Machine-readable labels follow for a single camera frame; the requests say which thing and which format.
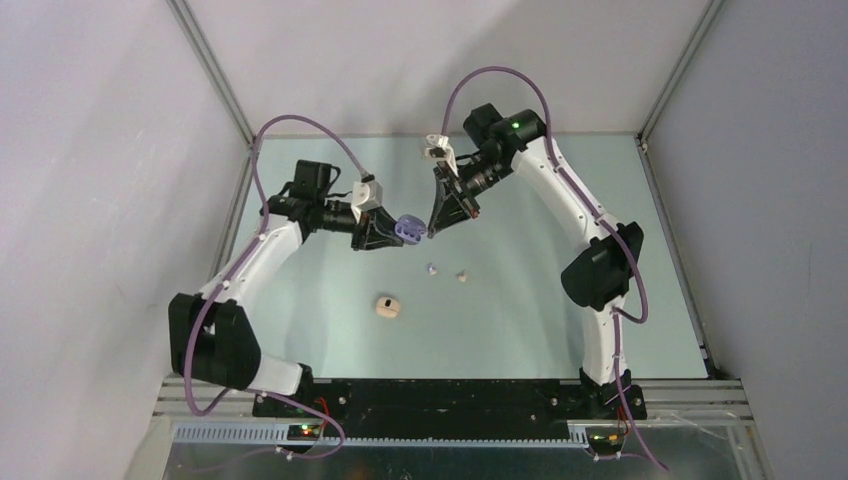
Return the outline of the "purple earbud charging case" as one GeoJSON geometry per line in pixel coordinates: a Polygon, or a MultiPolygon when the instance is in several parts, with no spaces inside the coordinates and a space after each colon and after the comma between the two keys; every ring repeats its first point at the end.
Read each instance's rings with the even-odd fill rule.
{"type": "Polygon", "coordinates": [[[427,237],[427,225],[418,217],[410,214],[401,215],[395,222],[394,234],[407,245],[417,245],[427,237]]]}

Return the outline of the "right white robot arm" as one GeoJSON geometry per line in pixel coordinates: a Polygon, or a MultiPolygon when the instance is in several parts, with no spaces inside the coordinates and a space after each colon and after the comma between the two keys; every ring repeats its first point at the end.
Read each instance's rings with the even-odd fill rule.
{"type": "Polygon", "coordinates": [[[429,134],[423,156],[435,163],[436,194],[429,237],[481,213],[478,198],[511,174],[527,182],[577,249],[560,275],[568,298],[581,308],[584,354],[581,374],[593,382],[581,392],[585,411],[606,418],[622,403],[614,384],[625,371],[623,342],[613,314],[623,307],[644,233],[608,214],[546,137],[530,109],[504,117],[491,104],[474,109],[463,128],[476,150],[460,165],[448,136],[429,134]]]}

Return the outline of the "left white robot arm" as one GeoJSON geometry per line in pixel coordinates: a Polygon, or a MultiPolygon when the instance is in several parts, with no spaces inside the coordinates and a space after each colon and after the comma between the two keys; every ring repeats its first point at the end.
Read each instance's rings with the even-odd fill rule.
{"type": "Polygon", "coordinates": [[[368,174],[349,201],[330,192],[339,168],[300,160],[294,177],[264,200],[254,236],[196,294],[177,294],[168,306],[171,362],[184,378],[240,391],[277,395],[292,416],[316,403],[304,382],[307,366],[262,351],[250,322],[260,294],[283,263],[317,231],[349,235],[355,251],[401,247],[395,220],[382,205],[382,187],[368,174]]]}

